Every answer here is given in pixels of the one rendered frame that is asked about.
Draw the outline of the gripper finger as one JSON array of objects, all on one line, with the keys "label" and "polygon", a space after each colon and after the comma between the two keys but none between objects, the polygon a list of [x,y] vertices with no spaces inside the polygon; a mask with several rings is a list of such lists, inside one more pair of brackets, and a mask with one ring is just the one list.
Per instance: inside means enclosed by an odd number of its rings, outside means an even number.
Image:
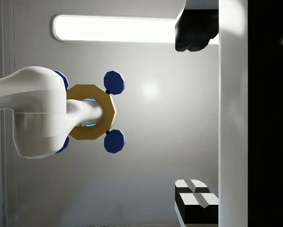
[{"label": "gripper finger", "polygon": [[198,52],[219,33],[219,0],[183,0],[175,24],[175,50]]},{"label": "gripper finger", "polygon": [[174,207],[180,227],[219,227],[219,199],[200,180],[176,180]]}]

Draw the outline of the drone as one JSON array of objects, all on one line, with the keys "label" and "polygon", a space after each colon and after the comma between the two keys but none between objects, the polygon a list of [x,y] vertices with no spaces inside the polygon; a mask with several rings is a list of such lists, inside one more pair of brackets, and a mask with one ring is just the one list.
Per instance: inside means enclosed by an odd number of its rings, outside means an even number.
[{"label": "drone", "polygon": [[111,130],[117,110],[112,95],[119,95],[125,89],[125,80],[117,71],[109,71],[103,81],[105,90],[96,85],[75,85],[69,88],[69,81],[60,71],[67,92],[67,114],[74,120],[70,124],[69,136],[76,140],[95,140],[105,135],[104,148],[109,153],[121,151],[125,135],[120,130]]}]

